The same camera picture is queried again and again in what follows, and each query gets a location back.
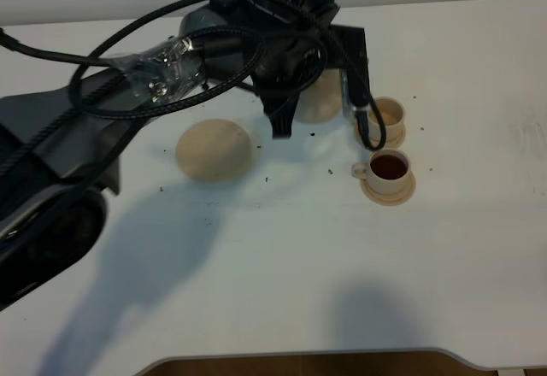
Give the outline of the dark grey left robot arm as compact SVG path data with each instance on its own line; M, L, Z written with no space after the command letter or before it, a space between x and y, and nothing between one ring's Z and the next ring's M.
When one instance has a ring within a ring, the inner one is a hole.
M4 49L72 64L69 84L1 101L1 304L71 267L120 189L119 156L148 123L235 87L261 100L289 138L301 93L332 57L336 0L181 0L105 40L90 55L40 50L3 34Z

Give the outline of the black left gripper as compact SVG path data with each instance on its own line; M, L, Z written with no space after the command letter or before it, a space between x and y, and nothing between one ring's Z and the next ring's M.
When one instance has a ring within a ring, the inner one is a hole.
M296 30L263 35L266 49L251 74L273 139L291 137L299 95L323 73L328 62L326 45L316 34Z

